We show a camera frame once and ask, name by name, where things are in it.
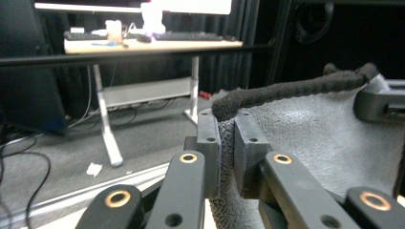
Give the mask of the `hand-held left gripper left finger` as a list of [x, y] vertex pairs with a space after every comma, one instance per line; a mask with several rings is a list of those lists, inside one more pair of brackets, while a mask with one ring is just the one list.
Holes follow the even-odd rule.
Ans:
[[216, 198], [220, 190], [222, 143], [217, 118], [211, 109], [198, 114], [197, 135], [187, 136], [184, 150], [193, 150], [204, 155], [205, 197]]

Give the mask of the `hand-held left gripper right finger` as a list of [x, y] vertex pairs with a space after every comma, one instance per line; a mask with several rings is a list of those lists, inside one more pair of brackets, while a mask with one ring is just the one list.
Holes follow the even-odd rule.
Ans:
[[270, 146], [253, 115], [239, 111], [234, 119], [234, 176], [239, 195], [257, 199], [260, 195], [259, 164]]

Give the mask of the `grey towel with black trim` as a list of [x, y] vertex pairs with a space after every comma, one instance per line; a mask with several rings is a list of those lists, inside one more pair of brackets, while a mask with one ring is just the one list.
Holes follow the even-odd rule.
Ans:
[[314, 79], [238, 90], [212, 105], [223, 144], [221, 189], [211, 199], [218, 229], [264, 229], [257, 201], [237, 191], [234, 121], [251, 113], [276, 152], [296, 156], [328, 191], [343, 196], [364, 185], [397, 197], [405, 184], [405, 124], [369, 122], [354, 114], [361, 89], [382, 92], [389, 85], [376, 66], [355, 71], [328, 64]]

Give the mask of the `white paper scrap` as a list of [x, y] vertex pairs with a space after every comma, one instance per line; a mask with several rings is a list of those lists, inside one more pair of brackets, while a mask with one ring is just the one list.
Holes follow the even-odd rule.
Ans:
[[96, 163], [91, 163], [88, 166], [88, 169], [86, 171], [86, 174], [89, 176], [96, 177], [102, 170], [102, 165], [101, 164], [96, 164]]

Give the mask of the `wooden desk with white legs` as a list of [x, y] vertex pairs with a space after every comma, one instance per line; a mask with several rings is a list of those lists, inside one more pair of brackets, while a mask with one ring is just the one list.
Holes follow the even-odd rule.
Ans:
[[[64, 41], [66, 54], [90, 54], [109, 52], [140, 52], [140, 51], [173, 51], [203, 48], [241, 47], [241, 41], [156, 41], [140, 43], [135, 39], [129, 39], [124, 47], [97, 47], [92, 43], [107, 43], [106, 41]], [[184, 114], [195, 124], [198, 123], [198, 84], [199, 84], [200, 57], [191, 57], [191, 75], [180, 79], [161, 80], [156, 82], [140, 83], [127, 86], [111, 86], [104, 88], [101, 82], [101, 73], [98, 64], [93, 64], [96, 95], [102, 121], [101, 133], [110, 164], [113, 167], [121, 166], [123, 158], [120, 154], [115, 136], [113, 134], [108, 109], [119, 106], [133, 105], [136, 103], [176, 98], [189, 95], [191, 105]]]

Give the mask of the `black keyboard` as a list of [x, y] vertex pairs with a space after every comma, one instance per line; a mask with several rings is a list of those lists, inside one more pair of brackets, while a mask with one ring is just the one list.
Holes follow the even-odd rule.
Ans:
[[64, 38], [68, 41], [85, 41], [85, 40], [106, 40], [106, 35], [98, 35], [92, 33], [77, 33], [77, 32], [64, 32]]
[[223, 38], [215, 33], [207, 32], [165, 32], [154, 33], [158, 41], [222, 41]]

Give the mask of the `dark curtain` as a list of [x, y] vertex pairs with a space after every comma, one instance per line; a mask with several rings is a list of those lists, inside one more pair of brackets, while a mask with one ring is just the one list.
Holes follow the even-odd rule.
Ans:
[[[254, 44], [260, 0], [232, 0], [231, 13], [206, 16], [206, 28], [220, 35], [234, 36], [245, 45]], [[251, 70], [251, 53], [213, 54], [200, 61], [201, 91], [246, 89]]]

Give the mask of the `white bottle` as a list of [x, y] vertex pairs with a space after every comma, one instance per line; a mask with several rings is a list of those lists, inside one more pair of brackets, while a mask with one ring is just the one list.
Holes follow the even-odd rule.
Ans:
[[143, 31], [147, 34], [165, 33], [162, 24], [162, 9], [153, 2], [141, 3], [141, 16], [143, 19]]

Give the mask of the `bright monitor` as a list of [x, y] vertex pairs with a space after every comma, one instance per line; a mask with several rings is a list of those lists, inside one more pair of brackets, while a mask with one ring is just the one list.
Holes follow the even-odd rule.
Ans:
[[151, 0], [163, 11], [230, 14], [232, 0]]
[[114, 12], [114, 13], [141, 13], [141, 8], [127, 7], [105, 7], [91, 5], [72, 5], [72, 4], [52, 4], [52, 3], [34, 3], [37, 10], [61, 10], [61, 11], [83, 11], [83, 12]]

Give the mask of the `translucent cup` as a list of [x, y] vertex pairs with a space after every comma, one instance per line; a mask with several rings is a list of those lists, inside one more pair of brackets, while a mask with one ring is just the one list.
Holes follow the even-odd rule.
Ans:
[[107, 40], [109, 42], [121, 45], [122, 38], [122, 24], [119, 20], [106, 20], [105, 21]]

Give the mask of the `dark computer case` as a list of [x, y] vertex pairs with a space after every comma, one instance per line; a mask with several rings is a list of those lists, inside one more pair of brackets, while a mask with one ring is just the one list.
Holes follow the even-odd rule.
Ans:
[[[0, 58], [48, 53], [33, 0], [0, 0]], [[67, 126], [54, 70], [0, 68], [0, 115], [15, 127], [63, 135]]]

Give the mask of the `black vertical post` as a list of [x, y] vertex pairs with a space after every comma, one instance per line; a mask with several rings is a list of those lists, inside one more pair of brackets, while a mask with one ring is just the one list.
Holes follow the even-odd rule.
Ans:
[[286, 34], [288, 33], [288, 20], [291, 13], [293, 0], [281, 0], [277, 10], [277, 17], [273, 36], [269, 40], [268, 45], [271, 47], [271, 53], [268, 57], [266, 68], [266, 84], [271, 85], [275, 83], [283, 67], [284, 48], [288, 40]]

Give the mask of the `black horizontal rail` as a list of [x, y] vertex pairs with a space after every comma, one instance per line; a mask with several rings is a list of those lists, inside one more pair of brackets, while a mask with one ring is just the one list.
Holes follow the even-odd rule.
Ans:
[[72, 55], [33, 56], [21, 58], [0, 58], [0, 69], [5, 68], [50, 68], [65, 65], [105, 64], [109, 62], [130, 61], [136, 58], [152, 58], [163, 56], [201, 56], [213, 54], [229, 54], [239, 52], [271, 52], [269, 45], [203, 48], [173, 51], [132, 51], [132, 52], [109, 52]]

